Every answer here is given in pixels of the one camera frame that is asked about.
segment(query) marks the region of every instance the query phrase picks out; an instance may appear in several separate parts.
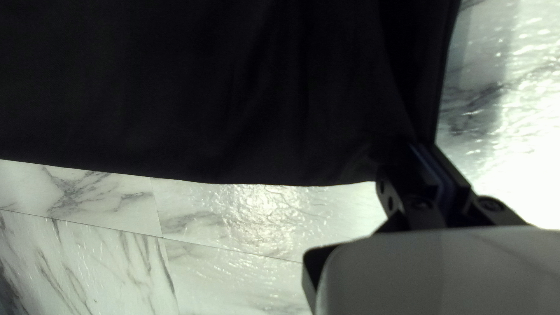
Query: black fabric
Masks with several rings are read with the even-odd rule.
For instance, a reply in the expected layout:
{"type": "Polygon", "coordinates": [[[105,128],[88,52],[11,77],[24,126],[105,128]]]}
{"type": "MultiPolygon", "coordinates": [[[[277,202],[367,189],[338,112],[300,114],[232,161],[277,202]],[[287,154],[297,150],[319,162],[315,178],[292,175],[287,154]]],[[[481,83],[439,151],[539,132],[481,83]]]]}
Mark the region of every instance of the black fabric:
{"type": "Polygon", "coordinates": [[[0,159],[375,180],[433,142],[457,0],[3,0],[0,159]]]}

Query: black curtain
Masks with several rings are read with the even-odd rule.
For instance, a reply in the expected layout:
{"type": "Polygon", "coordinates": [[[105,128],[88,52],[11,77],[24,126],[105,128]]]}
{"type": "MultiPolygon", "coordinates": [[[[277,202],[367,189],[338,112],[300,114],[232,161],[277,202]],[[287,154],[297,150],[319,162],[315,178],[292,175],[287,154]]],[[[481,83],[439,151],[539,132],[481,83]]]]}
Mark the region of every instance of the black curtain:
{"type": "Polygon", "coordinates": [[[434,141],[458,0],[4,0],[0,159],[375,180],[434,141]]]}

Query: screw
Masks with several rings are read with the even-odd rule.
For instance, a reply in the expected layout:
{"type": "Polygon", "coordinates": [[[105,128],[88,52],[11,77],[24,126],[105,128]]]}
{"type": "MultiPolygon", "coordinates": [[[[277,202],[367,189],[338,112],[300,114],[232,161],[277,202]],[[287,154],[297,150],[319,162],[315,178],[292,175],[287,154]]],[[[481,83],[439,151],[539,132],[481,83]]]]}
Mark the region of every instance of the screw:
{"type": "Polygon", "coordinates": [[[482,206],[484,209],[488,211],[500,212],[504,210],[501,203],[489,198],[484,198],[484,197],[479,198],[478,203],[480,204],[480,206],[482,206]]]}
{"type": "Polygon", "coordinates": [[[414,210],[429,210],[432,207],[430,202],[421,197],[409,197],[407,200],[408,205],[414,210]]]}

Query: marble floor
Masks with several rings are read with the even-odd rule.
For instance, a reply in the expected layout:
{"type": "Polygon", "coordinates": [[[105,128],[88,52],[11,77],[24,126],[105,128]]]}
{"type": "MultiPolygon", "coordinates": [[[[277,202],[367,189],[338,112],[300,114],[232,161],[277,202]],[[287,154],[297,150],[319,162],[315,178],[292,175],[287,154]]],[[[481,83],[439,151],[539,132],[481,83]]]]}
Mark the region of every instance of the marble floor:
{"type": "MultiPolygon", "coordinates": [[[[438,144],[560,229],[560,2],[465,0],[438,144]]],[[[301,258],[371,234],[375,184],[217,185],[0,160],[1,315],[310,315],[301,258]]]]}

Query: glossy floor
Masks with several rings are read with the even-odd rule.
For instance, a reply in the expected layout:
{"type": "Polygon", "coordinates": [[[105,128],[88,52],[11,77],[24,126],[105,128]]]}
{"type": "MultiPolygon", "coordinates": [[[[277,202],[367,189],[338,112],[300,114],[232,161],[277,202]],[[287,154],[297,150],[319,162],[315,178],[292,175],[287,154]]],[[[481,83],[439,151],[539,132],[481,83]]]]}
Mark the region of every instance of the glossy floor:
{"type": "MultiPolygon", "coordinates": [[[[479,194],[560,228],[560,3],[465,0],[438,144],[479,194]]],[[[385,220],[373,182],[215,185],[0,160],[9,315],[309,315],[301,256],[385,220]]]]}

